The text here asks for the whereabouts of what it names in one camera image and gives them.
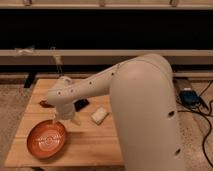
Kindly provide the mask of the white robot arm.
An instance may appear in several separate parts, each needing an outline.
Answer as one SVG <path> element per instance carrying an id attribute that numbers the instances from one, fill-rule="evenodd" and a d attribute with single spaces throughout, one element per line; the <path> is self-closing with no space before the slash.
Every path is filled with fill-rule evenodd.
<path id="1" fill-rule="evenodd" d="M 126 171 L 186 171 L 169 62 L 146 54 L 73 83 L 61 77 L 47 101 L 56 117 L 75 117 L 73 103 L 108 95 Z"/>

